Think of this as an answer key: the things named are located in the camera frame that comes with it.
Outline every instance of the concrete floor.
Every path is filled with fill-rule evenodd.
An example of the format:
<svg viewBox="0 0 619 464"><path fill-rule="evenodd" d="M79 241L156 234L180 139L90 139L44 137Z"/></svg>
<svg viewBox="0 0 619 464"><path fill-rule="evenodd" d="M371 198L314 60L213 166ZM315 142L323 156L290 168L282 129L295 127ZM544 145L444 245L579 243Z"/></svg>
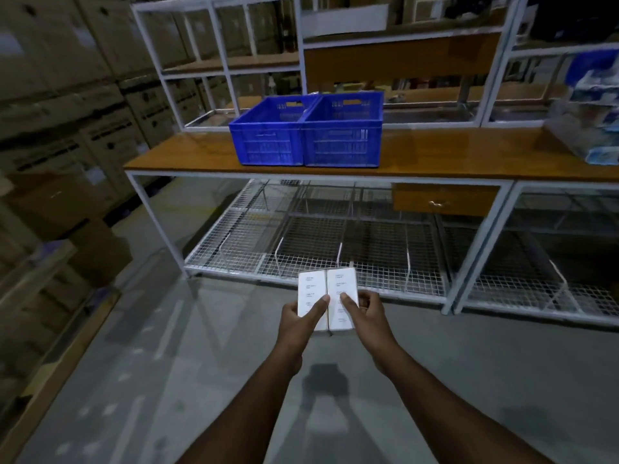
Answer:
<svg viewBox="0 0 619 464"><path fill-rule="evenodd" d="M152 199L179 245L243 183L176 179ZM20 464L173 463L275 341L292 289L180 278L143 208L114 230L123 296ZM386 304L399 342L456 393L558 463L616 463L619 335ZM312 338L267 463L434 463L355 335Z"/></svg>

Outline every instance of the white booklet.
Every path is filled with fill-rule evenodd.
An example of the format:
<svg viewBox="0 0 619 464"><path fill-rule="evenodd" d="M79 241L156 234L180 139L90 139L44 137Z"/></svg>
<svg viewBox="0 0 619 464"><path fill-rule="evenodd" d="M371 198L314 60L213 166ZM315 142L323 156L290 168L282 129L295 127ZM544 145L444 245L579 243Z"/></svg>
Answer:
<svg viewBox="0 0 619 464"><path fill-rule="evenodd" d="M331 296L329 307L316 325L315 331L350 330L354 326L350 314L340 301L345 292L359 305L357 273L352 267L332 268L299 273L298 315L304 316L325 294Z"/></svg>

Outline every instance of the blue plastic crate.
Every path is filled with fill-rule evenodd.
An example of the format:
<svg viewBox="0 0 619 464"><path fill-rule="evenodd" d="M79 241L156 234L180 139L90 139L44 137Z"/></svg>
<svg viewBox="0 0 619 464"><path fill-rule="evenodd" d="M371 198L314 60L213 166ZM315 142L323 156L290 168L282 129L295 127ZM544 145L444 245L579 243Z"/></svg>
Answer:
<svg viewBox="0 0 619 464"><path fill-rule="evenodd" d="M319 99L270 96L230 122L232 142L241 164L302 166L299 119Z"/></svg>
<svg viewBox="0 0 619 464"><path fill-rule="evenodd" d="M306 166L378 166L383 134L382 92L325 94L300 122Z"/></svg>

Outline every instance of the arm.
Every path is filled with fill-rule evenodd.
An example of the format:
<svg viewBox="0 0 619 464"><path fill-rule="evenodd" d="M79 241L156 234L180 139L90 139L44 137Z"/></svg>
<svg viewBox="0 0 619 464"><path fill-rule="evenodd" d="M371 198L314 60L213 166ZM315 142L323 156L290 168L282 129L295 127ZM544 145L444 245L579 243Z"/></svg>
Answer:
<svg viewBox="0 0 619 464"><path fill-rule="evenodd" d="M264 461L288 384L301 369L301 355L328 305L329 296L323 296L303 317L296 303L284 305L273 351L178 464Z"/></svg>
<svg viewBox="0 0 619 464"><path fill-rule="evenodd" d="M396 387L437 461L552 464L518 436L464 401L402 349L377 293L359 292L361 306L342 293L357 335Z"/></svg>

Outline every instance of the hand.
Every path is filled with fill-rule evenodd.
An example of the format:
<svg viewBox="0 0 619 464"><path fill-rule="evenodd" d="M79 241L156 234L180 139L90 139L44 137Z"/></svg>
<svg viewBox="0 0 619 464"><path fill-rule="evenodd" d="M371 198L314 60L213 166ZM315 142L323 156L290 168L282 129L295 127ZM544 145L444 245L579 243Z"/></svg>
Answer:
<svg viewBox="0 0 619 464"><path fill-rule="evenodd" d="M382 372L385 355L389 355L393 347L398 348L398 342L391 332L378 293L360 290L359 304L361 304L361 308L346 293L340 295L340 300L346 311L349 312L353 324L355 324L359 340L372 355L376 366Z"/></svg>
<svg viewBox="0 0 619 464"><path fill-rule="evenodd" d="M314 332L314 328L329 305L329 295L324 295L314 303L314 306L303 317L297 314L297 302L287 303L282 308L282 319L279 322L277 341L274 352L281 353L290 359L293 373L297 374L303 364L303 351Z"/></svg>

